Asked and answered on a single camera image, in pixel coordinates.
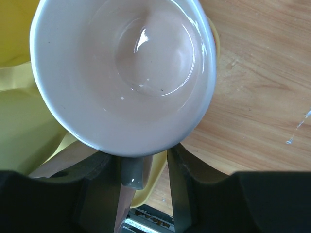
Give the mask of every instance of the mug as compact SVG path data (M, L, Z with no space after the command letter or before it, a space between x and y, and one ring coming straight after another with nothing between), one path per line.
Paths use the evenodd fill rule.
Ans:
M199 124L216 82L215 42L198 0L41 0L30 54L51 113L81 142L124 157L129 187L142 177L135 168L150 166L144 157Z

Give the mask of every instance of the wood grain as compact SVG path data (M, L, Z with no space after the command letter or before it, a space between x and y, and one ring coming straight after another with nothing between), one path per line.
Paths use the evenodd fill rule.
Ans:
M183 145L209 165L311 170L311 1L201 0L221 42L211 105ZM149 205L172 208L165 170Z

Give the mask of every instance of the wooden table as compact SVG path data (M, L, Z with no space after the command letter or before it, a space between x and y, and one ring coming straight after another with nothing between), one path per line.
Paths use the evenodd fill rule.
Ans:
M311 170L311 1L201 4L221 59L211 105L183 145L227 174ZM173 214L167 168L147 204Z

